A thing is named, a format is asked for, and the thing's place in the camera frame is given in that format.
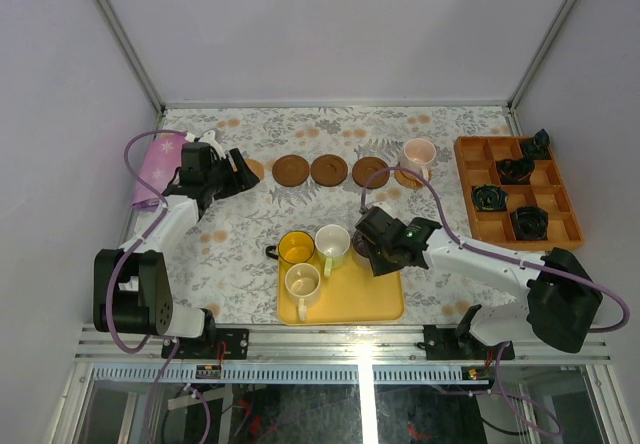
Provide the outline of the woven rattan coaster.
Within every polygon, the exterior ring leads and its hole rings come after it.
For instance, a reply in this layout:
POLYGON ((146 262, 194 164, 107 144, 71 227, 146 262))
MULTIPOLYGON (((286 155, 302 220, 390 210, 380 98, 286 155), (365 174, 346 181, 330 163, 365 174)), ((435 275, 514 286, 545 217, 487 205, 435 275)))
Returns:
POLYGON ((255 174, 259 180, 264 179, 264 167, 260 162, 253 159, 247 159, 246 163, 251 172, 255 174))
POLYGON ((417 178, 413 174, 407 173, 400 169, 394 171, 394 177, 396 181, 407 189, 421 189, 424 187, 423 179, 417 178))

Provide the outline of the yellow glass mug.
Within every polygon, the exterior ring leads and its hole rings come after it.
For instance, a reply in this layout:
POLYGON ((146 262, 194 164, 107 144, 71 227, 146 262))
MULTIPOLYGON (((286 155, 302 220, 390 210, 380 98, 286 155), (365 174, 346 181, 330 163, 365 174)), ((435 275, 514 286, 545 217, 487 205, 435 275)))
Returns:
POLYGON ((304 231, 288 232, 277 244, 265 248, 265 255, 284 267, 307 263, 314 254, 314 240, 304 231))

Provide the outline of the white mug green handle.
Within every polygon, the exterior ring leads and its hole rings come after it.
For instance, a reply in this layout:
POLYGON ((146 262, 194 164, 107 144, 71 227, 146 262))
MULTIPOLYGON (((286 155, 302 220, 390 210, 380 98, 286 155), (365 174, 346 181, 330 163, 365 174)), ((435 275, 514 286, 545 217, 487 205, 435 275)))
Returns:
POLYGON ((323 275, 329 278, 332 271, 341 267, 348 257, 351 246, 350 235, 343 227, 329 224, 316 232, 314 243, 323 275))

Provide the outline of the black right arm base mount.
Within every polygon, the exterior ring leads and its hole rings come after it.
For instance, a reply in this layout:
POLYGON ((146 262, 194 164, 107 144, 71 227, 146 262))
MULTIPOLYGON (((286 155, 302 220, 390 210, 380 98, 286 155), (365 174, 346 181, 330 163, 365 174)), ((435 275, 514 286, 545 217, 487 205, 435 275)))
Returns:
POLYGON ((468 331, 436 325, 423 326, 423 339, 415 346, 424 351, 426 358, 436 361, 485 361, 497 357, 499 345, 487 346, 468 331))

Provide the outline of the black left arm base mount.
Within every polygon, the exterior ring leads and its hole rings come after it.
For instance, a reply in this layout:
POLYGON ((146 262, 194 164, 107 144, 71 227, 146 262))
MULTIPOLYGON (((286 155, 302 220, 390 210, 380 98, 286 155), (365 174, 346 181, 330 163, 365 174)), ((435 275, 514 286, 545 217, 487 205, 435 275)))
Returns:
POLYGON ((183 360, 246 360, 250 331, 247 328, 207 325, 199 338, 180 338, 174 357, 183 360))

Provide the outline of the purple mug black handle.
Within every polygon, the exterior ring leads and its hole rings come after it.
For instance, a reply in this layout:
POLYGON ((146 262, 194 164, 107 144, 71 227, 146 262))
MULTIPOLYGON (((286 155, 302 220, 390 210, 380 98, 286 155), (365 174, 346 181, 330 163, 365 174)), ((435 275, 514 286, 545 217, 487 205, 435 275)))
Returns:
POLYGON ((351 246, 353 248, 353 259, 356 264, 364 269, 370 269, 369 253, 366 242, 360 231, 356 230, 351 238, 351 246))

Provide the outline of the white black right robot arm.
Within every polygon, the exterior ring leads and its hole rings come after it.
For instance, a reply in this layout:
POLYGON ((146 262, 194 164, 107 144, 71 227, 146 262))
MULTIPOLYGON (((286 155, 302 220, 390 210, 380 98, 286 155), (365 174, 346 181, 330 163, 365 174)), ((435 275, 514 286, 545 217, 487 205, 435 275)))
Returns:
POLYGON ((458 274, 512 296, 497 307, 468 311, 456 333, 458 351, 478 358, 491 346, 536 338, 565 353, 583 346, 603 300, 569 251, 519 252, 456 236, 445 225, 416 217, 405 224, 373 206, 355 226, 375 275, 406 267, 458 274))

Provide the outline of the pink ceramic mug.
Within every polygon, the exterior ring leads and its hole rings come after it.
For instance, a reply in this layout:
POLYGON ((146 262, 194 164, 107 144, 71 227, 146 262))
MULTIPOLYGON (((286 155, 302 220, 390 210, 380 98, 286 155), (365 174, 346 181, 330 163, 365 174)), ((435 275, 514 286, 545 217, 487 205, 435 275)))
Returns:
POLYGON ((436 155, 436 147, 431 141, 413 138, 405 142, 399 163, 401 167, 419 173, 429 181, 436 155))

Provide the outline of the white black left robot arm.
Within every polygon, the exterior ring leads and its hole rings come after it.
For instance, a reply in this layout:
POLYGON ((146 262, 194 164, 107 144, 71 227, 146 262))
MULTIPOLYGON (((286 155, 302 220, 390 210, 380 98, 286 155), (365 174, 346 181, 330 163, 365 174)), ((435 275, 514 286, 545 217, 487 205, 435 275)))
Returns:
POLYGON ((221 157, 204 142, 184 144, 181 165, 170 175, 149 228, 95 257, 95 328, 113 335, 183 338, 195 357, 212 356, 219 345, 213 317, 209 311, 173 301, 168 256, 213 202, 259 182, 239 149, 221 157))

